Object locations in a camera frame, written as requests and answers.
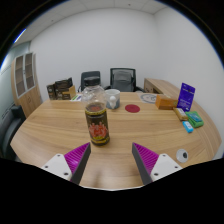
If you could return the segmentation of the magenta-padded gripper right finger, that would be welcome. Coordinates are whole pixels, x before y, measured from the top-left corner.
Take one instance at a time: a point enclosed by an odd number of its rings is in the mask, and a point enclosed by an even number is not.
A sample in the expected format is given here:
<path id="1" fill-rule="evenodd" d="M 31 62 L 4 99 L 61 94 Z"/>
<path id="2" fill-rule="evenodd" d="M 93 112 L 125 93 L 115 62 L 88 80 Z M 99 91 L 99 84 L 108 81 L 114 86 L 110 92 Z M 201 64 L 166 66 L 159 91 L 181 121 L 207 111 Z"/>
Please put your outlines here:
<path id="1" fill-rule="evenodd" d="M 132 144 L 132 154 L 144 185 L 182 169 L 167 154 L 157 154 L 137 143 Z"/>

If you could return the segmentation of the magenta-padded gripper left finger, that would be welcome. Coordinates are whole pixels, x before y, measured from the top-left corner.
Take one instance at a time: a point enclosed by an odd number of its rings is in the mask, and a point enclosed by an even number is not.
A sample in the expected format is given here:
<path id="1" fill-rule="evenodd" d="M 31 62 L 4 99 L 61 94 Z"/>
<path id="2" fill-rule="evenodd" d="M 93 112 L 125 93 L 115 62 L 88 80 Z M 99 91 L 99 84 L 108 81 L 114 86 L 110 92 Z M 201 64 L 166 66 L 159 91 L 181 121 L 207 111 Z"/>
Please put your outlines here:
<path id="1" fill-rule="evenodd" d="M 66 154 L 56 154 L 42 166 L 42 169 L 78 185 L 90 153 L 91 145 L 85 143 Z"/>

